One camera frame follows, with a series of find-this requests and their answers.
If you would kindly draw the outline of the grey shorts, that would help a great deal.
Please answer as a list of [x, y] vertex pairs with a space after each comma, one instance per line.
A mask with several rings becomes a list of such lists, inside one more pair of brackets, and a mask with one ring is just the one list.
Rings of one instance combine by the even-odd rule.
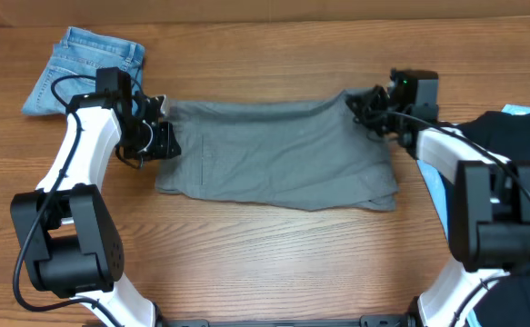
[[332, 98], [271, 104], [171, 99], [168, 120], [181, 154], [161, 162], [160, 193], [306, 211], [354, 207], [393, 211], [395, 180], [386, 143]]

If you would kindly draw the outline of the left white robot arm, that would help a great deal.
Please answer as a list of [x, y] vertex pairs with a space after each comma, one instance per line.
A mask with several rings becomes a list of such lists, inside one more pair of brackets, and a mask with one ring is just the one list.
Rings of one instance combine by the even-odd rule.
[[105, 326], [165, 326], [125, 274], [125, 251], [101, 194], [111, 156], [140, 164], [181, 153], [166, 98], [79, 94], [66, 104], [64, 141], [45, 178], [10, 214], [20, 244], [13, 293], [30, 312], [82, 304]]

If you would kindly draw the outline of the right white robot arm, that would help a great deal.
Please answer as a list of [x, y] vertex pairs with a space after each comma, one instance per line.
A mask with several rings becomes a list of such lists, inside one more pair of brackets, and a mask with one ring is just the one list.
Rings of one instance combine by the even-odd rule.
[[530, 275], [530, 163], [512, 161], [437, 118], [435, 101], [393, 99], [381, 86], [345, 100], [354, 121], [396, 134], [416, 160], [452, 186], [447, 200], [451, 259], [416, 301], [415, 326], [461, 326], [500, 282]]

